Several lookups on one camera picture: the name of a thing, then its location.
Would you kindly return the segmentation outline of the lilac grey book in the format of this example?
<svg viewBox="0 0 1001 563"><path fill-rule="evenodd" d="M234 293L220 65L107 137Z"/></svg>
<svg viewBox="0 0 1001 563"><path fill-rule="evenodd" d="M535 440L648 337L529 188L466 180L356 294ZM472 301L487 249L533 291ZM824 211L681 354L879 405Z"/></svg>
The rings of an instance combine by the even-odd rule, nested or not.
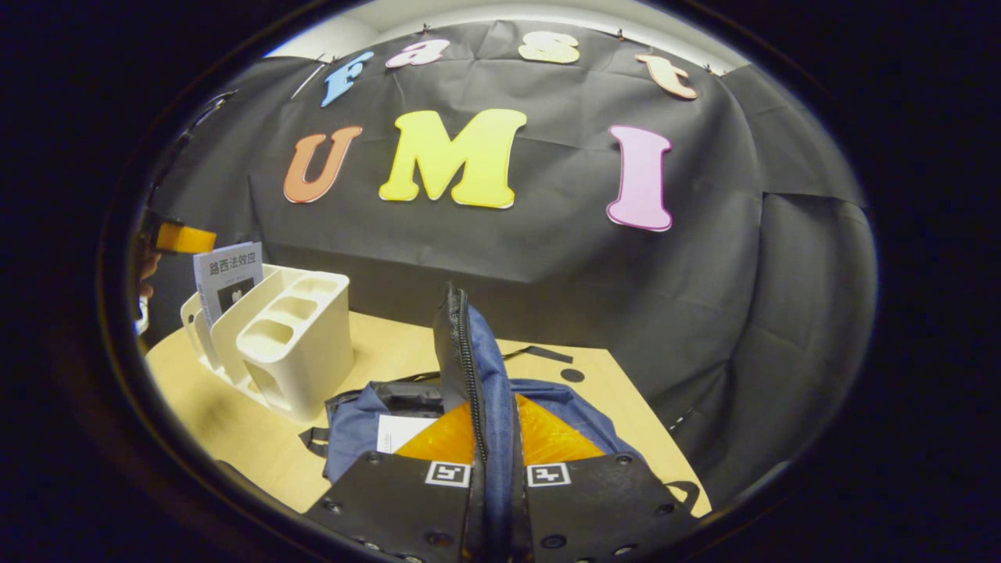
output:
<svg viewBox="0 0 1001 563"><path fill-rule="evenodd" d="M193 257L196 291L208 328L264 280L262 256L261 242L244 242Z"/></svg>

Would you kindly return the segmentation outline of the cream plastic bookshelf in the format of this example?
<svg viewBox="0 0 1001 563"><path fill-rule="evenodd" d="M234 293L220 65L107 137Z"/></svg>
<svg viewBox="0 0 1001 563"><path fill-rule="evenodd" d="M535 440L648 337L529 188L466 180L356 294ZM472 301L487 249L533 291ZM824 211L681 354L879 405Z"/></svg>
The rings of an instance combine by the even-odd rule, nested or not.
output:
<svg viewBox="0 0 1001 563"><path fill-rule="evenodd" d="M264 279L213 325L197 293L180 318L210 373L286 419L308 423L353 370L349 288L336 272L265 264Z"/></svg>

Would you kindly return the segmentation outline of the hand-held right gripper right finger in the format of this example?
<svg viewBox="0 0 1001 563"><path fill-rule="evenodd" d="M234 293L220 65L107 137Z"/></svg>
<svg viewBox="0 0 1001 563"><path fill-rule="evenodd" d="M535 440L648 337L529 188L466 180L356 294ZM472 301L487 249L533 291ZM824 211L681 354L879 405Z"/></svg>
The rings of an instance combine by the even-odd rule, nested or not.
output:
<svg viewBox="0 0 1001 563"><path fill-rule="evenodd" d="M512 563L639 563L697 523L701 488L666 481L575 393L518 393Z"/></svg>

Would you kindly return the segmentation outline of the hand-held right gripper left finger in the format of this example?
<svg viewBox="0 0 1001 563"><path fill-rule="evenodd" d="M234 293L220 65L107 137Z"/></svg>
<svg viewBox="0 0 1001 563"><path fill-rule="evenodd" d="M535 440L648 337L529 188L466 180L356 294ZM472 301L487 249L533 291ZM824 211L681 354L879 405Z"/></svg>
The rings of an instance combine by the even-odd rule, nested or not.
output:
<svg viewBox="0 0 1001 563"><path fill-rule="evenodd" d="M376 451L380 414L435 418L394 454ZM339 395L328 401L325 453L329 488L305 516L396 563L473 563L479 484L471 409L446 409L437 395Z"/></svg>

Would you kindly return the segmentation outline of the black backdrop cloth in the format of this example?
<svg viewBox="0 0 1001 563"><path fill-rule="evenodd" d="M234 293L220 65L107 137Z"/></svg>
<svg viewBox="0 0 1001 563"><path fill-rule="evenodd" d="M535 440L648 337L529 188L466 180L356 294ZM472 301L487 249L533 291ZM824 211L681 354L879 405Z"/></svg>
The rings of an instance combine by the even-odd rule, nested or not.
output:
<svg viewBox="0 0 1001 563"><path fill-rule="evenodd" d="M607 350L714 504L793 459L852 388L878 267L868 203L809 107L757 64L716 75L560 23L436 27L329 64L266 57L216 89L154 206L275 266L350 279L351 310L430 325L448 282L502 339ZM508 208L387 202L396 119L451 138L489 109L512 136Z"/></svg>

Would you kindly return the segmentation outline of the blue schoolbag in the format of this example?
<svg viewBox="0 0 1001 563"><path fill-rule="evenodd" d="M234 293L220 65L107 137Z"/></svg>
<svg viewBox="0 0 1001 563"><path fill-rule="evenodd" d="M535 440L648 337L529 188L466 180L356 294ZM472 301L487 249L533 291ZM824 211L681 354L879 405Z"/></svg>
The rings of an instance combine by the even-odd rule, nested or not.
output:
<svg viewBox="0 0 1001 563"><path fill-rule="evenodd" d="M433 336L437 370L340 393L301 435L330 482L316 523L399 563L634 563L697 527L700 486L568 385L511 378L457 286Z"/></svg>

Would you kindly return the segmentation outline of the thin white rod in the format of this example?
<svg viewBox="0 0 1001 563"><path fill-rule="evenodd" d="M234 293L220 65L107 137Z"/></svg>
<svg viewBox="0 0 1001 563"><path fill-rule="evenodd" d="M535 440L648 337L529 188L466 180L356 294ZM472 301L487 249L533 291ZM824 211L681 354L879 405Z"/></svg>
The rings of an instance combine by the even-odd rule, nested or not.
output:
<svg viewBox="0 0 1001 563"><path fill-rule="evenodd" d="M316 68L310 72L310 75L308 75L307 78L305 78L303 82L301 82L300 85L296 87L296 90L294 90L294 92L291 93L289 99L290 100L295 99L296 96L303 91L304 87L310 84L311 80L314 79L314 76L316 74L319 74L319 72L321 72L327 66L328 64L326 64L325 62L319 61L318 65L316 65Z"/></svg>

